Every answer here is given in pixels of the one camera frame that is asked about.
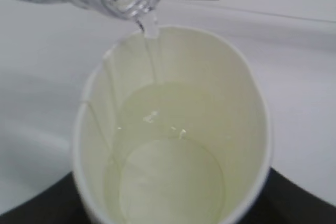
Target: dark surface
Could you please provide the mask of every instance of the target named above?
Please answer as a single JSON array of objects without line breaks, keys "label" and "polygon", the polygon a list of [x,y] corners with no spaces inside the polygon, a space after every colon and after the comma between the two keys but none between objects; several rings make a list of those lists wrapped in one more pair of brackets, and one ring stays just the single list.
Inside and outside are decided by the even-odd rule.
[{"label": "dark surface", "polygon": [[[276,171],[272,170],[266,183],[265,190],[261,193],[260,197],[249,213],[238,224],[292,224],[292,222],[285,220],[285,215],[282,215],[274,207],[274,205],[270,202],[268,195],[266,194],[267,191],[272,189],[272,181],[277,178],[277,176],[283,178]],[[336,213],[335,208],[331,208],[333,213]],[[32,199],[31,201],[0,216],[0,224],[21,223],[89,224],[90,222],[87,218],[87,215],[85,214],[77,194],[74,181],[72,179],[72,174],[67,175],[59,183],[52,186],[47,191]]]}]

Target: paper cup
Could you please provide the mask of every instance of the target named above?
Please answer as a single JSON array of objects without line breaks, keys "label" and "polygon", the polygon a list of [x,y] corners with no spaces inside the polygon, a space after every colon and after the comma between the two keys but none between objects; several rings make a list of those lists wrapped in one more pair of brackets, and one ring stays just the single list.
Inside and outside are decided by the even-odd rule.
[{"label": "paper cup", "polygon": [[[120,181],[126,176],[123,173],[125,162],[119,162],[118,159],[125,161],[142,146],[138,144],[136,147],[124,147],[121,151],[117,149],[116,157],[111,160],[111,152],[117,148],[114,136],[118,130],[119,119],[116,114],[130,95],[153,84],[143,36],[134,33],[119,41],[106,53],[103,62],[85,86],[75,124],[72,153],[74,177],[83,204],[92,222],[101,224],[140,224],[157,222],[158,218],[161,218],[160,223],[174,220],[176,224],[189,223],[191,220],[200,222],[203,217],[202,221],[207,223],[202,224],[236,223],[257,198],[271,164],[270,120],[265,101],[242,53],[224,39],[203,30],[164,27],[161,28],[160,44],[166,82],[197,87],[225,104],[225,111],[219,111],[214,122],[218,130],[226,127],[226,124],[219,123],[221,114],[228,118],[226,121],[230,127],[225,130],[225,134],[214,135],[211,128],[213,126],[208,124],[197,125],[191,130],[196,138],[199,136],[197,141],[204,151],[213,158],[206,162],[217,162],[223,172],[223,184],[213,182],[210,169],[209,178],[195,176],[196,179],[190,186],[179,191],[175,196],[180,197],[181,201],[172,206],[169,199],[175,196],[174,187],[171,186],[174,178],[171,178],[171,182],[166,183],[162,189],[169,192],[166,198],[151,202],[155,198],[151,191],[148,188],[139,189],[135,192],[136,195],[149,192],[148,197],[145,195],[141,199],[143,204],[133,195],[133,200],[130,198],[128,202],[129,212],[123,209]],[[190,104],[195,102],[194,99],[196,98],[190,98]],[[193,116],[203,116],[200,113],[203,113],[201,108],[196,106]],[[183,120],[180,123],[182,127],[192,128],[190,125],[183,125]],[[186,155],[182,163],[191,162],[191,157]],[[107,167],[113,162],[119,166],[110,171],[109,176],[114,182],[107,189],[105,176]],[[203,163],[195,162],[194,167],[190,163],[181,164],[188,165],[190,167],[187,171],[190,173],[197,173],[201,168],[207,169]],[[173,173],[180,168],[177,165],[167,169],[167,172]],[[203,198],[195,196],[192,201],[193,187],[199,185],[204,185],[204,193],[201,195]],[[216,197],[220,194],[223,194],[221,204],[211,202],[213,198],[210,195]],[[112,209],[107,204],[107,195],[114,205]],[[184,205],[186,199],[190,200],[190,206]],[[144,208],[149,205],[153,212],[144,215]],[[181,215],[174,219],[177,212]]]}]

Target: white table surface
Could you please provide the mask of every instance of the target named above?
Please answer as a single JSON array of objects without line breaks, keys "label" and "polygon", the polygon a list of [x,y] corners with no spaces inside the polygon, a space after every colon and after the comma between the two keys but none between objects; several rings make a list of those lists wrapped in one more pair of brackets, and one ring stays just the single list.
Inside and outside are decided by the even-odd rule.
[{"label": "white table surface", "polygon": [[[181,23],[186,17],[169,16],[169,9],[175,4],[189,5],[163,0],[159,10],[165,12],[163,19]],[[207,15],[217,9],[238,10],[237,13],[246,10],[250,15],[292,17],[292,21],[297,19],[298,26],[309,23],[310,29],[317,26],[336,38],[336,0],[193,2],[190,16],[200,8],[205,22],[210,19]],[[135,29],[131,23],[110,20],[70,5],[40,6],[0,0],[0,213],[35,196],[70,171],[71,127],[81,88],[113,42]],[[329,56],[322,64],[325,74],[310,82],[323,80],[321,92],[330,90],[336,94],[336,73],[328,69],[328,65],[336,66],[336,47],[328,50]],[[261,76],[272,72],[267,65],[256,69]],[[273,74],[272,78],[272,86],[261,84],[271,102],[280,97],[278,90],[284,85],[282,76]],[[301,83],[309,95],[310,82]],[[286,90],[296,92],[295,86],[286,86]],[[306,106],[305,112],[296,112],[290,106],[293,104],[286,102],[281,106],[271,104],[276,115],[273,167],[336,206],[334,96],[326,94],[321,100],[316,97],[321,104],[313,107],[304,104],[300,96],[297,98],[293,103]],[[323,104],[335,105],[321,114],[319,106]]]}]

